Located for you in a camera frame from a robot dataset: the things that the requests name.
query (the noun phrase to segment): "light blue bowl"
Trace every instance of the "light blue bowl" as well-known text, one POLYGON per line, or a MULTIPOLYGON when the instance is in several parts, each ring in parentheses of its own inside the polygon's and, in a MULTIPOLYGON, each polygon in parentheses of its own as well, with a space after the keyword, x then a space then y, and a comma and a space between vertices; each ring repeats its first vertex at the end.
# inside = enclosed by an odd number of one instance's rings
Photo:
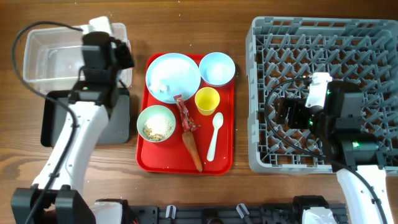
POLYGON ((234 61, 226 54, 214 52, 206 55, 199 64, 202 79, 209 86, 220 87, 235 75, 234 61))

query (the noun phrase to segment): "wooden table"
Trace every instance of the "wooden table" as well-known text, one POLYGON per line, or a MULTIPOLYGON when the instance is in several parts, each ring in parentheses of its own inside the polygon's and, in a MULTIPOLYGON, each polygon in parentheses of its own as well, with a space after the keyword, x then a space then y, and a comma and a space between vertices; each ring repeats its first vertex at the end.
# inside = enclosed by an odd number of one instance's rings
MULTIPOLYGON (((261 175, 249 168, 244 39, 256 16, 398 19, 398 2, 50 1, 31 4, 28 0, 6 0, 0 5, 0 223, 14 223, 11 195, 16 187, 30 186, 51 153, 51 148, 40 145, 44 100, 25 90, 11 70, 12 40, 17 31, 35 21, 78 25, 102 15, 127 27, 136 60, 131 88, 133 119, 140 111, 145 64, 152 54, 225 52, 238 65, 237 131, 233 167, 220 177, 144 172, 135 159, 136 131, 128 143, 97 147, 86 173, 84 198, 88 204, 97 198, 126 198, 131 205, 259 205, 291 202, 296 195, 322 195, 327 200, 345 202, 335 175, 261 175)), ((24 43, 21 46, 19 53, 23 55, 24 43)), ((19 65, 22 68, 22 56, 19 65)), ((398 178, 387 178, 387 191, 398 222, 398 178)))

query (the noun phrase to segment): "white spoon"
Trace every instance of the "white spoon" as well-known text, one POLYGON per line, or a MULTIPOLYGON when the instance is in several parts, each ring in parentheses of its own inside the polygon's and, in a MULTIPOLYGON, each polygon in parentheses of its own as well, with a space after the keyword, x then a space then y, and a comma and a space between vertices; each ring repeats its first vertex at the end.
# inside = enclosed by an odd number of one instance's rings
POLYGON ((207 160, 210 162, 214 160, 214 155, 216 154, 217 134, 219 128, 222 127, 223 123, 223 114, 218 112, 216 115, 214 115, 213 118, 214 133, 213 137, 211 138, 209 151, 207 152, 207 160))

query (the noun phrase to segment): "bowl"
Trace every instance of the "bowl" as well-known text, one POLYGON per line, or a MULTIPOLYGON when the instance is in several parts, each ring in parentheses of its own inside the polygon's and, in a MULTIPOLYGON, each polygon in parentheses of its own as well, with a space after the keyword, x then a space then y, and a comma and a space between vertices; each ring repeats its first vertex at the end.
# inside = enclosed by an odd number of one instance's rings
POLYGON ((161 106, 161 105, 150 106, 150 107, 146 108, 145 110, 143 110, 141 112, 141 114, 138 116, 138 119, 137 119, 137 130, 138 130, 139 135, 141 135, 141 137, 143 139, 145 139, 146 141, 154 142, 154 143, 159 143, 159 142, 166 141, 174 133, 174 130, 175 130, 175 116, 174 116, 173 112, 170 109, 168 109, 167 107, 165 107, 165 106, 161 106), (151 140, 144 133, 145 122, 149 118, 151 118, 153 116, 165 116, 165 118, 170 120, 170 122, 172 123, 171 134, 169 136, 167 136, 166 138, 160 140, 160 141, 151 140))
POLYGON ((228 55, 213 52, 201 60, 199 71, 202 79, 209 86, 221 87, 234 77, 235 64, 228 55))
POLYGON ((148 67, 145 81, 149 93, 163 103, 175 104, 174 97, 182 95, 184 101, 199 89, 198 65, 188 56, 178 53, 165 54, 148 67))

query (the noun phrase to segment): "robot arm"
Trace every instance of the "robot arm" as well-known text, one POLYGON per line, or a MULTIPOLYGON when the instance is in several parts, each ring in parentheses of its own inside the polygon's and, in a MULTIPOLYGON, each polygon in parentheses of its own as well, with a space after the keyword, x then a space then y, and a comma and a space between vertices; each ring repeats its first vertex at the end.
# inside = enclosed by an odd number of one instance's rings
POLYGON ((82 198, 91 153, 119 99, 120 72, 134 66, 127 45, 110 36, 107 18, 94 19, 90 24, 102 31, 89 32, 82 38, 85 65, 81 71, 85 80, 78 79, 68 96, 68 107, 76 115, 77 124, 74 126, 72 116, 67 114, 53 153, 32 187, 14 192, 11 206, 17 224, 26 223, 27 217, 33 218, 31 223, 120 223, 129 215, 124 202, 99 202, 91 210, 82 198), (75 137, 62 157, 73 128, 75 137), (49 182, 61 158, 56 178, 49 182), (45 211, 51 204, 55 204, 55 211, 45 211))
MULTIPOLYGON (((277 123, 284 124, 287 118, 290 128, 311 130, 321 140, 328 158, 356 170, 372 186, 387 222, 394 223, 386 193, 385 160, 377 137, 361 131, 362 91, 357 84, 332 81, 328 73, 314 73, 311 78, 306 100, 282 99, 277 123)), ((352 222, 383 223, 363 182, 339 166, 332 164, 332 169, 345 194, 352 222)), ((303 212, 302 221, 317 223, 314 220, 322 220, 321 217, 327 218, 324 210, 308 209, 303 212)))

